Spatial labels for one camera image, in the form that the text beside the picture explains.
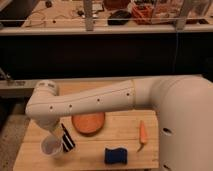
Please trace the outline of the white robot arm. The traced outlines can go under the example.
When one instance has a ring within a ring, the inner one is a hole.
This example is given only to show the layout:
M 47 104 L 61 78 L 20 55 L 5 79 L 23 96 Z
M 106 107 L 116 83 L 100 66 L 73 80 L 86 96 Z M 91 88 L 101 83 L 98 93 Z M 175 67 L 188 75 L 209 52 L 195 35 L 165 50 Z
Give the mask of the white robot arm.
M 50 132 L 61 117 L 152 109 L 159 125 L 159 171 L 213 171 L 213 82 L 195 75 L 154 76 L 60 95 L 39 81 L 26 114 Z

